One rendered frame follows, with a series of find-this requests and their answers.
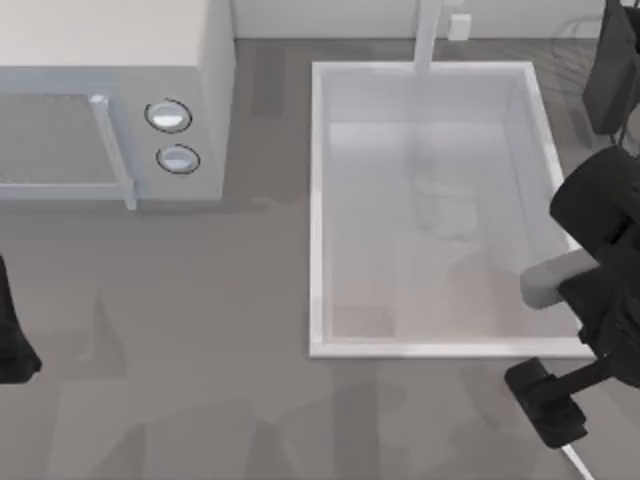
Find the large round microwave knob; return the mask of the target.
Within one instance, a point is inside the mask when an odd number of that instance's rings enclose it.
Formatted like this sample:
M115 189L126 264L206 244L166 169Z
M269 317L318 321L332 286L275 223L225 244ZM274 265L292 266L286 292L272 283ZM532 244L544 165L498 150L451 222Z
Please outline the large round microwave knob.
M169 98L147 104L144 117L152 128L166 134L183 132L193 121L193 115L186 105Z

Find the black upright panel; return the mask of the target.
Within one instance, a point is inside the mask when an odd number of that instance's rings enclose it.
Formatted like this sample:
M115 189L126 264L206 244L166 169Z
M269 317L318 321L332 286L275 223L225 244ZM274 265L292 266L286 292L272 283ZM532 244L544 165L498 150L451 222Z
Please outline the black upright panel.
M582 100L593 132L622 144L640 105L640 0L606 0Z

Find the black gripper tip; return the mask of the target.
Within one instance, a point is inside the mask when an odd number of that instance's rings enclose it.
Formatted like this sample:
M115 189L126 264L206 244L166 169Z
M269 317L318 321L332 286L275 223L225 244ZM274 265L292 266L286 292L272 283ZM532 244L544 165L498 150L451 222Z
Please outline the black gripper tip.
M6 264L0 255L0 385L29 382L43 363L20 326Z

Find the small round microwave knob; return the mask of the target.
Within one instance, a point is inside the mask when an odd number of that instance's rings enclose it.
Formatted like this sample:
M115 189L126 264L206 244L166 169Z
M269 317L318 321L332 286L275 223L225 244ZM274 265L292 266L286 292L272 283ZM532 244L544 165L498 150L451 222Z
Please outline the small round microwave knob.
M158 166L172 175L190 175L201 165L199 154L187 145L175 144L155 154Z

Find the pale microwave oven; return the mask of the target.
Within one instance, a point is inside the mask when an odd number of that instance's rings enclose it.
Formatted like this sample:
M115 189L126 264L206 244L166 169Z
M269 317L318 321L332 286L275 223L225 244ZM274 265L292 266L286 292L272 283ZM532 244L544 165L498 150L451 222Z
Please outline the pale microwave oven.
M235 67L229 0L0 0L0 94L106 95L137 207L222 197ZM167 98L191 111L187 130L145 120ZM197 171L158 166L175 144L199 154Z

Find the white sink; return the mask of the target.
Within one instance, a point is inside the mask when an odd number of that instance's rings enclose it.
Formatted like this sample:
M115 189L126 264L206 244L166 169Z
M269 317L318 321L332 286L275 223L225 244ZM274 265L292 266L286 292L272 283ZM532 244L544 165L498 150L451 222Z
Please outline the white sink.
M321 61L311 86L311 357L589 357L522 299L577 247L532 63Z

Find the tall white tap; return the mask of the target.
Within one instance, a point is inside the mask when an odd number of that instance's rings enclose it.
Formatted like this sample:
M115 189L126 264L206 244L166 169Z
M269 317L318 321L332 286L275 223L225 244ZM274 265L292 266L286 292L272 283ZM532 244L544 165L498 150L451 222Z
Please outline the tall white tap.
M442 4L443 0L418 0L413 66L419 76L427 75L432 63Z

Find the white wall socket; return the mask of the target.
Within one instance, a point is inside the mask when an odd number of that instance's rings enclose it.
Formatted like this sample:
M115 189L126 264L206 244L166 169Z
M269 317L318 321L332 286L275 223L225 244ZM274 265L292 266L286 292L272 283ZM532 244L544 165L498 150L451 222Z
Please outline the white wall socket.
M449 22L448 40L467 41L471 35L472 16L468 13L452 14Z

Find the microwave door with grey window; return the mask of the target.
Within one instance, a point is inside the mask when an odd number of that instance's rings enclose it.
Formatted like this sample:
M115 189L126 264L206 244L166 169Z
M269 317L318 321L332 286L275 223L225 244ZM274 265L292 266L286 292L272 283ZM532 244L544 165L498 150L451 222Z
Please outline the microwave door with grey window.
M87 95L0 94L0 201L124 200Z

